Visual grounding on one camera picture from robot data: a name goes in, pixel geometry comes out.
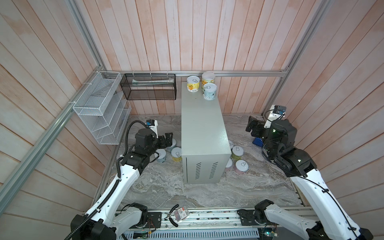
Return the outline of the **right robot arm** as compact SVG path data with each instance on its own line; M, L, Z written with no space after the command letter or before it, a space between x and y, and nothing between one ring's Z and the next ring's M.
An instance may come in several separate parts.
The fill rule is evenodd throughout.
M264 226L277 224L304 240L372 240L373 234L359 227L341 207L311 156L294 146L297 129L289 120L270 121L267 128L265 124L249 117L246 131L262 140L263 157L292 180L319 219L307 220L263 200L255 205L253 221Z

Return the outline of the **orange yellow label can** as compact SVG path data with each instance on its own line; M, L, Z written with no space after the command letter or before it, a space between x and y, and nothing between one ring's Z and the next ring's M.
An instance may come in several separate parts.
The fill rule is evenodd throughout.
M204 72L202 74L202 87L204 87L205 84L208 84L208 83L212 83L214 84L215 83L215 78L216 78L216 75L212 72Z

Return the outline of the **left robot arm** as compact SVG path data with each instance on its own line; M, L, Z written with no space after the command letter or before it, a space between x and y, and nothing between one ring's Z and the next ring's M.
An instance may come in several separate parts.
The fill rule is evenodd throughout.
M147 165L159 158L158 150L172 145L173 133L157 136L144 128L136 133L135 140L117 159L117 175L106 191L84 215L73 218L67 240L115 240L132 226L147 225L148 209L141 204L130 204L119 215L116 211Z

